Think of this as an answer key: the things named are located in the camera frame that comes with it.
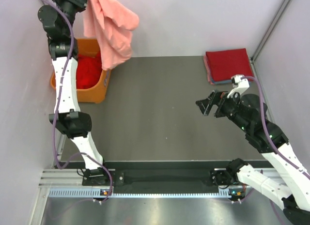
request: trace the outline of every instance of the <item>gray table surface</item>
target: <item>gray table surface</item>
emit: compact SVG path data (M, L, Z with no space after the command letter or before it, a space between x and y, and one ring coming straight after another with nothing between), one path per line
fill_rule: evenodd
M202 116L195 101L214 89L232 85L210 85L202 56L132 58L112 71L102 103L80 108L106 161L261 160L227 118ZM67 140L62 160L76 152Z
M49 198L53 217L80 199ZM286 225L291 223L278 208ZM103 205L82 202L57 220L45 212L41 225L280 225L269 200L254 192L242 204L228 199L110 199Z

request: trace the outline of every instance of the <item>robotic arm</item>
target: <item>robotic arm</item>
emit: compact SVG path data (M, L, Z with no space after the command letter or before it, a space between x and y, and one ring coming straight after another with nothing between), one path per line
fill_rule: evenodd
M75 15L86 8L87 0L53 0L57 7L65 14L71 25ZM54 114L49 115L53 124L56 114L56 129L65 134L76 144L79 151L87 153L89 157L100 164L104 163L92 139L92 120L89 114L80 111L76 93L76 70L78 66L78 45L76 39L72 46L71 32L64 18L51 6L44 5L38 11L38 18L47 33L48 49L52 58L56 77L56 106ZM63 73L70 48L72 56ZM103 169L84 156L86 171L83 184L97 185L107 183Z
M310 221L310 177L302 166L283 131L266 119L267 105L260 107L257 95L241 96L248 88L243 75L232 77L233 89L228 92L214 90L207 99L196 101L201 113L208 116L213 105L217 105L215 117L227 117L246 134L248 142L267 159L283 178L281 185L241 159L233 160L226 168L229 181L247 184L276 203L294 225L306 225ZM278 149L274 151L264 132L262 121L269 137ZM289 164L289 159L297 168Z

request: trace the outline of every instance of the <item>red cloth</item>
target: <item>red cloth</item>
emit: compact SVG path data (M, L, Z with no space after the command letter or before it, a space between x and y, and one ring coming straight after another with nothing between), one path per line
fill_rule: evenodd
M234 75L253 76L246 49L205 53L214 82L230 80Z
M79 54L77 62L77 89L94 87L102 72L100 52L94 58Z

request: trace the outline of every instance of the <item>orange plastic bin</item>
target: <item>orange plastic bin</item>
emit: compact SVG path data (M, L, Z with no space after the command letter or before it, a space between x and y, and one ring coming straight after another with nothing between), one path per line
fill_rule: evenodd
M98 42L96 39L78 39L77 40L79 54L95 57L100 51ZM111 70L102 71L98 83L88 89L77 89L77 100L78 102L94 102L100 103L106 97L106 92L111 76ZM55 72L53 72L50 78L50 85L56 90Z

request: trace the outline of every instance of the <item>pink towel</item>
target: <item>pink towel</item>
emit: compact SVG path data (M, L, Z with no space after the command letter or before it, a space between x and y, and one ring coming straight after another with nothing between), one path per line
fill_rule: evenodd
M131 57L131 31L139 24L135 13L117 0L88 0L83 21L84 35L95 37L99 43L103 70Z
M205 69L207 70L208 81L209 81L210 84L214 84L214 83L212 83L212 80L211 80L211 71L210 71L210 68L209 68L209 64L208 64L208 60L207 60L207 56L206 55L203 56L203 61L204 61Z

